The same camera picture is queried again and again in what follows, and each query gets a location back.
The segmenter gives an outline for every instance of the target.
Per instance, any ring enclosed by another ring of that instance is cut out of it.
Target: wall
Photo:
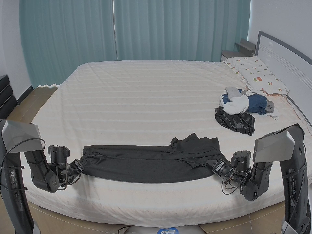
[[[19,0],[0,0],[0,76],[7,74],[18,99],[30,86],[19,28]]]
[[[248,40],[257,44],[259,30],[312,58],[311,0],[251,0]]]

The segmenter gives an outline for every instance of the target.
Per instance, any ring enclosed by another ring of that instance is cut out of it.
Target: headboard
[[[312,123],[312,60],[287,43],[259,31],[255,53],[290,90],[287,97]]]

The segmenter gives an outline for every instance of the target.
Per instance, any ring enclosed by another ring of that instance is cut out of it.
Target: folded black garment
[[[215,110],[215,119],[221,126],[250,136],[255,132],[255,118],[252,115],[229,115],[223,107],[215,108]]]
[[[170,146],[85,146],[84,174],[136,183],[174,183],[213,175],[207,160],[223,159],[217,138],[174,138]]]

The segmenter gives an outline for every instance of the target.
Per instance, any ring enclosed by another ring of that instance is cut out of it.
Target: white pillow
[[[267,66],[257,57],[232,57],[223,60],[249,89],[262,90],[267,94],[286,95],[289,89],[282,81],[270,72]]]

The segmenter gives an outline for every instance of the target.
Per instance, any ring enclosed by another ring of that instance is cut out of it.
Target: blue and white sticker
[[[176,228],[159,229],[157,234],[180,234]]]

